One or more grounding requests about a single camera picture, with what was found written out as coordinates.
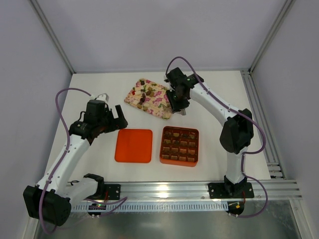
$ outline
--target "gray wall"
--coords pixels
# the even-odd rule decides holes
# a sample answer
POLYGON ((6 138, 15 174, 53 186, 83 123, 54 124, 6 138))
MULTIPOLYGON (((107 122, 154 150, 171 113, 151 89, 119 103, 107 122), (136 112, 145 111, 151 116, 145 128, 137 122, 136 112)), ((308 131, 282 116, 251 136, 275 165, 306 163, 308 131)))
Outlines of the gray wall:
POLYGON ((296 1, 254 73, 285 172, 319 222, 319 1, 296 1))
POLYGON ((38 0, 76 72, 248 68, 284 0, 38 0))
POLYGON ((44 173, 71 74, 26 0, 0 1, 0 234, 21 238, 22 193, 44 173))

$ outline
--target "orange compartment tray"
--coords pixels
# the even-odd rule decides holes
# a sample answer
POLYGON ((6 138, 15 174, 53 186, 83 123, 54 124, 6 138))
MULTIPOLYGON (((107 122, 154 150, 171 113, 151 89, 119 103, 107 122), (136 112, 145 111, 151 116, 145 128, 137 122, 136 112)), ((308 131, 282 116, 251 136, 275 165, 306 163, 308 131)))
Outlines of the orange compartment tray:
POLYGON ((161 163, 194 167, 198 162, 199 132, 192 128, 166 126, 160 144, 161 163))
POLYGON ((152 158, 153 132, 150 129, 121 129, 115 150, 120 163, 149 163, 152 158))

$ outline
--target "pink floral fabric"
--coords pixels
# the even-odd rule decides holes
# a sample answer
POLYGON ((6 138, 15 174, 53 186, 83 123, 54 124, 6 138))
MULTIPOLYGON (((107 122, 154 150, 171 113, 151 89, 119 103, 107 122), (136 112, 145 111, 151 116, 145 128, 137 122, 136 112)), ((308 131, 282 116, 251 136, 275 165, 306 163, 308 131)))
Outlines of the pink floral fabric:
POLYGON ((162 118, 163 120, 168 120, 171 117, 172 112, 168 98, 165 94, 167 90, 167 87, 159 85, 153 81, 147 79, 139 79, 124 99, 124 102, 129 104, 130 106, 137 108, 138 110, 145 111, 153 116, 162 118), (142 106, 145 106, 145 103, 148 103, 149 106, 139 109, 138 104, 140 102, 142 94, 146 93, 149 87, 152 87, 154 95, 152 97, 146 96, 142 106))

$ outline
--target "floral placemat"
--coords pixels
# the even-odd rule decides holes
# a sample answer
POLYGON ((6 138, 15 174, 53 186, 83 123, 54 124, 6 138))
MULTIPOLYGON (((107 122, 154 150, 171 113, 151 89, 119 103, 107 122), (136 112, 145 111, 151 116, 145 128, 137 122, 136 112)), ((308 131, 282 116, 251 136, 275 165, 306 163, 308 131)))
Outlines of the floral placemat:
POLYGON ((168 120, 172 113, 166 96, 167 87, 147 79, 139 79, 124 102, 153 116, 168 120))

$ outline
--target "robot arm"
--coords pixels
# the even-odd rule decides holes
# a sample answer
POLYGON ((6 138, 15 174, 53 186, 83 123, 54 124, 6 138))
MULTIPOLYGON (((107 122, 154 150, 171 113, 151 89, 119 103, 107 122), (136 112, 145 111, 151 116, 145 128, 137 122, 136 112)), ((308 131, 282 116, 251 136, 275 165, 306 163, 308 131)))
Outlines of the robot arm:
POLYGON ((23 192, 24 201, 30 217, 39 219, 39 201, 49 175, 55 170, 46 189, 43 199, 43 219, 54 225, 61 226, 68 219, 71 207, 76 206, 85 198, 97 199, 105 193, 104 178, 87 174, 72 187, 66 187, 79 159, 87 151, 93 140, 101 133, 113 132, 126 128, 120 105, 115 106, 118 118, 113 117, 112 110, 105 100, 90 100, 84 112, 83 121, 77 120, 69 129, 70 147, 66 152, 66 144, 45 176, 34 186, 27 186, 23 192), (66 154, 58 164, 61 156, 66 154))
MULTIPOLYGON (((227 151, 227 172, 224 177, 225 189, 230 195, 239 193, 244 187, 247 178, 241 172, 242 153, 247 151, 253 135, 253 125, 248 120, 229 111, 213 99, 198 83, 194 74, 186 76, 179 68, 171 70, 167 75, 166 82, 170 83, 171 91, 166 95, 172 107, 172 112, 183 112, 189 106, 189 99, 193 99, 206 108, 213 116, 217 118, 223 127, 220 143, 227 151)), ((206 88, 212 92, 221 102, 234 110, 252 118, 248 109, 239 110, 230 105, 220 96, 215 94, 199 77, 206 88)))

